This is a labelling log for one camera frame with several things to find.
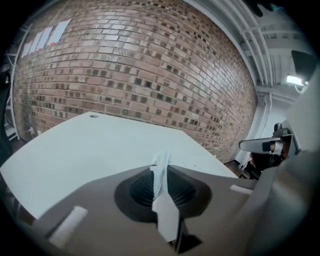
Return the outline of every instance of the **ceiling light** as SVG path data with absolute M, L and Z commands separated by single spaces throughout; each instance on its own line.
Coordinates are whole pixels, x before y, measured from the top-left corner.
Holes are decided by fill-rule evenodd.
M 296 76 L 288 75 L 286 77 L 286 81 L 287 83 L 295 84 L 298 86 L 304 86 L 302 79 Z

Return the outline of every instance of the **black grate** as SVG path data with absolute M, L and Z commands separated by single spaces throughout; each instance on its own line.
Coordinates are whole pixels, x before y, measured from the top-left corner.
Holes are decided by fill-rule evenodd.
M 169 169 L 167 170 L 167 182 L 169 195 L 177 207 L 186 204 L 197 195 L 197 190 L 191 183 Z M 134 182 L 129 188 L 129 193 L 136 203 L 152 208 L 154 199 L 153 171 Z

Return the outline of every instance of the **ceiling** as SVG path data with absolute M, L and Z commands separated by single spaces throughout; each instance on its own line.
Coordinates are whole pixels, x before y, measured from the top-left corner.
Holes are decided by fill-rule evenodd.
M 287 75 L 296 75 L 292 50 L 314 55 L 304 34 L 280 8 L 262 17 L 253 14 L 242 0 L 184 0 L 212 19 L 231 39 L 246 62 L 259 95 L 287 103 L 300 95 Z

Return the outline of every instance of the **white table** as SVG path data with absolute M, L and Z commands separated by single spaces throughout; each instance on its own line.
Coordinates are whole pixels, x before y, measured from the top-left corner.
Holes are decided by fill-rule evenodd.
M 171 151 L 172 165 L 237 177 L 181 130 L 94 112 L 36 137 L 11 156 L 0 172 L 16 199 L 38 219 L 87 182 L 150 166 L 164 150 Z

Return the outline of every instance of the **brick wall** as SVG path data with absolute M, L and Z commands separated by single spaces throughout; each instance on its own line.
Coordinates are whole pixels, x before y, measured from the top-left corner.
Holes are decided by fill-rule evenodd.
M 21 137 L 96 111 L 181 129 L 222 162 L 234 159 L 257 98 L 243 59 L 209 18 L 182 0 L 65 0 L 33 21 L 26 42 L 69 18 L 57 45 L 18 63 Z

